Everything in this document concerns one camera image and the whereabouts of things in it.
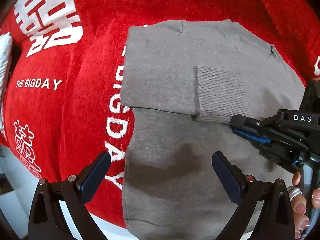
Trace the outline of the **right hand painted nails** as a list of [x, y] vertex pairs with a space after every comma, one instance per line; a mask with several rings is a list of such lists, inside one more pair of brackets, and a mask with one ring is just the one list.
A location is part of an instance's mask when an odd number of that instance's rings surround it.
[[301, 239], [302, 231], [310, 226], [310, 219], [306, 216], [307, 200], [300, 192], [299, 184], [301, 180], [301, 174], [296, 171], [292, 177], [292, 186], [287, 188], [295, 223], [295, 239]]

